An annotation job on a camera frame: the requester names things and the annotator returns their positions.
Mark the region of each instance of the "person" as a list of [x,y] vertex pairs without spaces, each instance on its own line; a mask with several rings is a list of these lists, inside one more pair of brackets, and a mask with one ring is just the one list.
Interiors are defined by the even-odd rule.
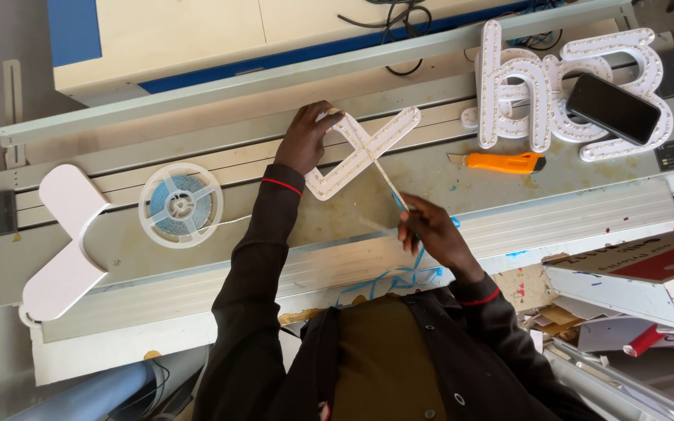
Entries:
[[303,176],[343,112],[326,101],[296,113],[267,167],[247,233],[212,305],[218,337],[194,419],[602,419],[560,384],[519,329],[514,308],[483,272],[442,207],[409,194],[398,240],[454,274],[448,287],[330,307],[301,330],[286,374],[275,303]]

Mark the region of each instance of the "cardboard box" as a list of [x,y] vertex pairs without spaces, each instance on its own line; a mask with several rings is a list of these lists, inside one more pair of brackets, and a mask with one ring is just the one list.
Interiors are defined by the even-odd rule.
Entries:
[[561,295],[674,327],[674,232],[544,267]]

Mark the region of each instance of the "blue tape roll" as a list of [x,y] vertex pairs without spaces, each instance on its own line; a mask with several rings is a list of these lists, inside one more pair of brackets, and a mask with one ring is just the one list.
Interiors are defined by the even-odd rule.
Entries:
[[[165,181],[158,184],[158,186],[155,188],[155,191],[152,193],[152,196],[150,197],[150,215],[155,216],[156,214],[163,211],[163,208],[165,207],[165,201],[167,200],[170,194],[181,193],[183,191],[194,193],[206,187],[204,186],[204,183],[202,183],[200,180],[194,177],[190,177],[188,175],[174,175],[173,177],[171,177],[171,180],[173,181],[173,184],[175,184],[176,188],[179,191],[169,192],[168,186],[165,185]],[[179,219],[191,218],[197,231],[199,231],[210,219],[211,213],[212,213],[212,197],[210,195],[207,195],[200,198],[194,204],[194,209],[189,215],[180,218],[178,216],[176,217]],[[189,232],[189,229],[186,228],[186,224],[183,221],[177,221],[171,218],[165,218],[162,221],[155,224],[155,226],[165,234],[175,235],[176,237],[191,234]]]

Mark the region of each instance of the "plastic spool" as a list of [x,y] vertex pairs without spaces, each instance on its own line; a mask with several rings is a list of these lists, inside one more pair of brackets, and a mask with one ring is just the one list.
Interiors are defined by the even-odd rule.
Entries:
[[153,241],[186,249],[207,240],[220,225],[222,187],[198,165],[173,163],[150,177],[139,204],[139,222]]

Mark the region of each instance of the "hand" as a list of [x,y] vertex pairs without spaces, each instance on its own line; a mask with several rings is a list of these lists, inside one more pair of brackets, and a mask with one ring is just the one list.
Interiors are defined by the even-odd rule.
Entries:
[[397,239],[403,243],[404,250],[411,250],[413,255],[417,255],[418,242],[422,241],[428,254],[451,269],[458,282],[482,281],[485,272],[446,210],[418,196],[407,193],[401,195],[407,205],[415,207],[410,212],[399,214]]
[[332,104],[327,101],[300,107],[287,128],[286,137],[277,148],[275,163],[292,168],[301,175],[313,170],[324,155],[322,142],[326,131],[344,117],[344,111],[338,111],[316,121],[321,113],[332,108]]

